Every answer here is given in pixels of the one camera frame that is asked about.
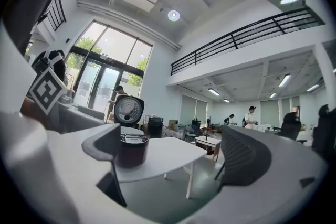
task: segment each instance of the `white table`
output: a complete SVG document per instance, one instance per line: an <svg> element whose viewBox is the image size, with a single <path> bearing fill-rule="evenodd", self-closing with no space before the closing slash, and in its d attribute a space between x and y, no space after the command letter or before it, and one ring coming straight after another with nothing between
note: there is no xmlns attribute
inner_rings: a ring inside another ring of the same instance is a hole
<svg viewBox="0 0 336 224"><path fill-rule="evenodd" d="M219 150L220 150L221 140L215 139L215 138L211 138L211 137L208 137L207 140L206 140L205 136L200 136L200 137L196 138L196 145L197 145L197 143L200 143L200 144L203 144L203 145L215 148L215 150L214 150L214 156L212 157L212 160L217 155L217 158L216 158L216 162L217 162L218 155L219 155Z"/></svg>
<svg viewBox="0 0 336 224"><path fill-rule="evenodd" d="M111 164L109 162L99 162L88 156L82 150L81 144L85 139L106 130L110 126L110 124L106 124L94 129L65 135L50 135L48 137L49 148L56 165L63 171L71 171L74 179L78 178L77 175L81 175L81 180L90 181L92 187L96 187L102 177L110 171ZM194 162L205 154L206 151L202 148L173 137L152 139L149 141L147 158L144 164L133 169L116 167L118 181L129 183L161 175L164 175L166 179L167 173L191 164L190 170L185 169L190 174L186 195L186 198L189 199L193 182Z"/></svg>

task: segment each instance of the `railing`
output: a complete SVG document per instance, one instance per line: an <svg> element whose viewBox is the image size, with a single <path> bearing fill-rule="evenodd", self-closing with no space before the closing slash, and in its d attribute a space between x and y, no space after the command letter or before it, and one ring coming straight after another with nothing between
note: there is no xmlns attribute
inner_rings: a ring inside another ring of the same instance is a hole
<svg viewBox="0 0 336 224"><path fill-rule="evenodd" d="M324 22L309 7L262 19L221 36L172 63L171 75L191 65L197 65L205 59L209 60L209 57L225 50L236 50L268 38L323 24Z"/></svg>
<svg viewBox="0 0 336 224"><path fill-rule="evenodd" d="M49 22L53 27L54 31L57 30L58 27L67 20L65 19L62 2L61 0L52 0L49 12L47 14Z"/></svg>

